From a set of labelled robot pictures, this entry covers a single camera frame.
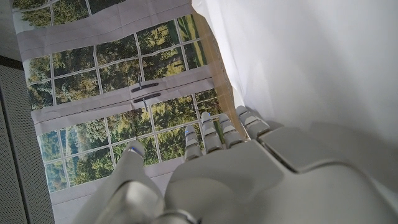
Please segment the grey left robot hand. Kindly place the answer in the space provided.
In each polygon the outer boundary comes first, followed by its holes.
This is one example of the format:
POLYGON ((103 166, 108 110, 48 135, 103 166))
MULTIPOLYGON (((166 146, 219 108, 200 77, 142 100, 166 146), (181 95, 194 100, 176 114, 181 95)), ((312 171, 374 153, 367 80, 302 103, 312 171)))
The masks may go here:
POLYGON ((144 172, 145 147, 131 141, 75 223, 396 223, 396 183, 369 172, 297 128, 273 129, 244 106, 216 130, 185 130, 185 160, 161 192, 144 172))

